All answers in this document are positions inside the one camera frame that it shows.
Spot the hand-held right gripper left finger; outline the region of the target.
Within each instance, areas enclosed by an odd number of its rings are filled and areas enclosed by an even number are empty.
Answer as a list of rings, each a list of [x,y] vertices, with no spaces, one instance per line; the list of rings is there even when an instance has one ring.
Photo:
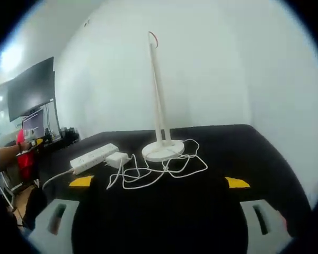
[[[40,253],[82,253],[95,244],[95,177],[56,175],[42,184],[47,206],[28,240]]]

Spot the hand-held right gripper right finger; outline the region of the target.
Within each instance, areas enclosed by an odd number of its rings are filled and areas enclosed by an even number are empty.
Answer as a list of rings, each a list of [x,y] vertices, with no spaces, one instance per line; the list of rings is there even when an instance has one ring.
[[[266,194],[243,179],[228,184],[224,234],[229,253],[280,253],[292,240]]]

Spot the person's right hand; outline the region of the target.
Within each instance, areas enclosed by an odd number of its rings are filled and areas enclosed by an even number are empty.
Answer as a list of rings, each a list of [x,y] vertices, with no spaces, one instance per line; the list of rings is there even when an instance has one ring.
[[[287,220],[285,219],[285,217],[281,214],[280,211],[278,211],[278,214],[280,216],[280,219],[282,220],[282,224],[283,224],[283,227],[286,231],[288,231],[288,225],[287,225]]]

